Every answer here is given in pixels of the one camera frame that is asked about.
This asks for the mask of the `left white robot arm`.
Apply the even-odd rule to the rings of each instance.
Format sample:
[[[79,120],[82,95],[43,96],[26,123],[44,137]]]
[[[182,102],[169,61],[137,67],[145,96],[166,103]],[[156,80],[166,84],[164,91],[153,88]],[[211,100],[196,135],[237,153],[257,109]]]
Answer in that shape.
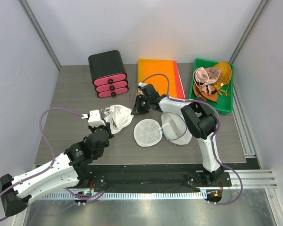
[[[103,156],[113,137],[110,124],[88,128],[91,134],[71,145],[54,161],[19,176],[0,178],[0,199],[6,217],[16,215],[38,198],[64,188],[85,188],[92,179],[88,165]]]

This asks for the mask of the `white bra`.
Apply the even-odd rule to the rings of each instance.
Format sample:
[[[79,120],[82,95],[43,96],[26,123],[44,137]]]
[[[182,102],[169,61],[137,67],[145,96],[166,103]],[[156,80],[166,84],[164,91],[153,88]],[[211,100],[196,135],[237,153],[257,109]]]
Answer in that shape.
[[[131,115],[131,112],[132,109],[123,105],[111,105],[105,109],[101,109],[105,122],[110,123],[110,129],[113,135],[130,125],[134,117]]]

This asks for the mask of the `white mesh laundry bag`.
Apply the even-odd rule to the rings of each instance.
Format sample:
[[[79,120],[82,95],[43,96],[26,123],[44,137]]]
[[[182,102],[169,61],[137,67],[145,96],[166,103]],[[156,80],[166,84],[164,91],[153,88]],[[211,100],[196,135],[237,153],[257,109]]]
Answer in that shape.
[[[187,145],[192,139],[183,117],[171,112],[162,113],[161,122],[154,119],[140,121],[134,128],[133,137],[141,147],[156,145],[162,138],[175,145]]]

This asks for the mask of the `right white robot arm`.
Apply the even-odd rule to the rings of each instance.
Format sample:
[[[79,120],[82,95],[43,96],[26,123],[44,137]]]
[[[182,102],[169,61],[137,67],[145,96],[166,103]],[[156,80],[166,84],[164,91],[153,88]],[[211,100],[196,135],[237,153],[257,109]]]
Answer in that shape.
[[[217,111],[200,97],[185,100],[160,95],[151,84],[141,83],[137,91],[132,114],[146,114],[149,109],[178,114],[184,121],[184,128],[200,146],[204,182],[209,186],[219,183],[224,168],[216,146],[216,133],[220,126]]]

